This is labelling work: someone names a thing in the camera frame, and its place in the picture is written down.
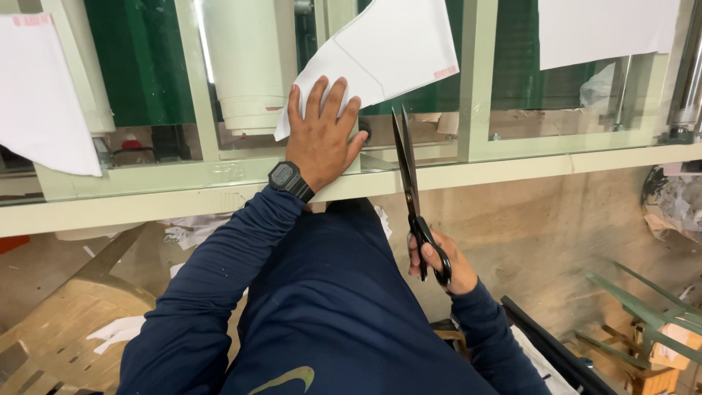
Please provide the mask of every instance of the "watch face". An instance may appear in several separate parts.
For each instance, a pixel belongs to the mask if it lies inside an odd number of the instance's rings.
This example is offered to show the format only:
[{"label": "watch face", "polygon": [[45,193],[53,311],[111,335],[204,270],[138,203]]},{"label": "watch face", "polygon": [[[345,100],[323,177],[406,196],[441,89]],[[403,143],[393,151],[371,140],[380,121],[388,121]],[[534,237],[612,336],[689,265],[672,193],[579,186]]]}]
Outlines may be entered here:
[{"label": "watch face", "polygon": [[287,164],[281,164],[273,171],[273,174],[270,175],[270,180],[274,185],[282,187],[285,186],[288,181],[290,181],[293,174],[294,171],[290,166]]}]

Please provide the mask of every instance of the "black scissors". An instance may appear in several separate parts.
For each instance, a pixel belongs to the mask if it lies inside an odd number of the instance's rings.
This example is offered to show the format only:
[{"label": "black scissors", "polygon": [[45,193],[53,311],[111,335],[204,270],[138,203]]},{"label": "black scissors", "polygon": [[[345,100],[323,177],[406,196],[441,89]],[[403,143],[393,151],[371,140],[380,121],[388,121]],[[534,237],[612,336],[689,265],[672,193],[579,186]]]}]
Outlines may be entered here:
[{"label": "black scissors", "polygon": [[422,245],[426,242],[434,247],[434,250],[441,258],[444,270],[439,273],[434,269],[434,275],[439,281],[439,284],[446,287],[451,283],[451,262],[446,252],[441,249],[434,241],[432,233],[427,226],[427,222],[419,214],[419,192],[417,190],[417,168],[414,164],[414,151],[412,146],[412,137],[409,133],[407,124],[407,111],[402,105],[402,137],[400,137],[399,125],[397,124],[397,115],[395,109],[392,109],[392,130],[395,133],[395,147],[397,148],[397,159],[399,161],[399,170],[402,175],[402,184],[404,185],[404,197],[407,200],[407,208],[409,209],[409,229],[417,238],[417,248],[419,250],[419,270],[422,281],[427,279],[427,262],[421,254]]}]

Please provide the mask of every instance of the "hand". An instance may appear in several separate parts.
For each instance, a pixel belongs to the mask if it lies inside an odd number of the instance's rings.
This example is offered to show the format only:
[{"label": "hand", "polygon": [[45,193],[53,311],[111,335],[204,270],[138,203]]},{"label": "hand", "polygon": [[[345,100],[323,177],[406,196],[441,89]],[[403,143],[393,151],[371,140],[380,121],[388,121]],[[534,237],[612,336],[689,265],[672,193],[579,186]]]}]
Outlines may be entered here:
[{"label": "hand", "polygon": [[[441,233],[431,230],[434,241],[437,243],[442,250],[446,252],[449,256],[449,261],[451,262],[451,283],[448,286],[448,291],[453,294],[467,294],[475,289],[478,284],[478,275],[470,267],[468,260],[465,255],[456,245],[449,236],[442,235]],[[428,242],[422,245],[421,250],[422,257],[427,262],[427,268],[432,267],[438,270],[440,273],[443,271],[444,267],[441,263],[441,258],[437,254],[434,247]],[[418,277],[420,275],[419,270],[419,251],[417,250],[417,239],[412,236],[409,240],[409,275]]]},{"label": "hand", "polygon": [[349,142],[356,124],[361,99],[352,98],[339,118],[346,92],[346,78],[341,77],[329,91],[320,114],[322,96],[329,85],[324,75],[317,80],[307,100],[305,119],[300,115],[300,87],[293,85],[288,102],[290,141],[285,158],[300,168],[300,175],[314,193],[339,178],[361,152],[368,133],[361,131]]}]

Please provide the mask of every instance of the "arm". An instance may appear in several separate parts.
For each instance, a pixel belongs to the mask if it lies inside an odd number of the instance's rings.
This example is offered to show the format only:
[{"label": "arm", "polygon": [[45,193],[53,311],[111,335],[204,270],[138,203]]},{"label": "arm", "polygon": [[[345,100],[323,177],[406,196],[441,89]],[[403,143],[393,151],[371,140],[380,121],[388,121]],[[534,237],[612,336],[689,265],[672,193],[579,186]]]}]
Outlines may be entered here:
[{"label": "arm", "polygon": [[[456,242],[436,231],[432,231],[432,235],[451,261],[453,275],[447,288],[453,294],[451,312],[461,323],[473,368],[501,395],[550,394],[512,335],[502,306],[492,299]],[[412,237],[409,249],[410,275],[419,275],[419,253],[431,267],[438,271],[443,269],[429,243],[422,245],[419,252],[416,239]]]},{"label": "arm", "polygon": [[[353,98],[336,121],[345,79],[331,88],[322,77],[299,113],[300,89],[293,85],[289,118],[291,135],[286,159],[300,168],[310,188],[319,192],[336,180],[358,156],[368,134],[348,137],[360,99]],[[242,293],[258,275],[270,253],[293,228],[305,203],[267,186],[232,219],[200,245],[146,313],[141,333],[122,356],[118,394],[210,394],[221,385],[227,368],[227,320]]]}]

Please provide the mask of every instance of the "scissor blade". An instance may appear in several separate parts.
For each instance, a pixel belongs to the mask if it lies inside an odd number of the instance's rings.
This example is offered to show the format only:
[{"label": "scissor blade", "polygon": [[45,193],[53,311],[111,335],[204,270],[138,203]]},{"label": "scissor blade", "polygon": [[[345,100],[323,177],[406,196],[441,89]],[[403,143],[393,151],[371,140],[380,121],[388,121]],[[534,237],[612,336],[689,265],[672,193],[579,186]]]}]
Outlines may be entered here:
[{"label": "scissor blade", "polygon": [[414,215],[419,216],[419,189],[417,185],[417,166],[414,163],[414,145],[412,145],[412,133],[409,131],[407,111],[402,105],[402,136],[404,140],[404,152],[407,161],[407,169],[410,182],[412,183],[412,204],[414,205]]},{"label": "scissor blade", "polygon": [[402,176],[402,185],[404,187],[405,194],[409,194],[413,191],[412,178],[409,173],[409,164],[407,163],[407,156],[402,144],[402,137],[400,137],[399,125],[397,124],[397,114],[395,114],[394,108],[392,109],[392,132],[395,134],[395,148],[397,149],[397,161],[399,163],[399,172]]}]

